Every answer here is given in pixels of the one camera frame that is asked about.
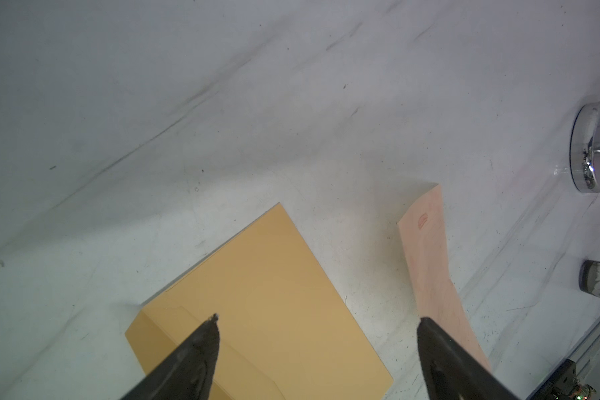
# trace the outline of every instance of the yellow box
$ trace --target yellow box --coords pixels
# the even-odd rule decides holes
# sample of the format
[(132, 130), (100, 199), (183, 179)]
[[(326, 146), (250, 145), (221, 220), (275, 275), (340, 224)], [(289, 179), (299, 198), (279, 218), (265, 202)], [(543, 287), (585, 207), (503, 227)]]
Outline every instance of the yellow box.
[(393, 382), (280, 204), (138, 313), (144, 372), (214, 313), (211, 400), (380, 400)]

